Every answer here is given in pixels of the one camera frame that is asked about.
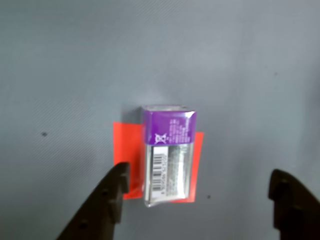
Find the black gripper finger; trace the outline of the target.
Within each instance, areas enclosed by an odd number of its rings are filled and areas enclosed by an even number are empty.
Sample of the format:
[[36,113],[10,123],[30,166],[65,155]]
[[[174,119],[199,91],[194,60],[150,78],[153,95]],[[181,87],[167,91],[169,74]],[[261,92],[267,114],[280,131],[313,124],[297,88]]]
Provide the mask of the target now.
[[320,201],[296,177],[274,169],[268,198],[273,201],[273,227],[280,240],[320,238]]
[[59,240],[112,240],[129,192],[130,164],[121,162],[103,177],[58,236]]

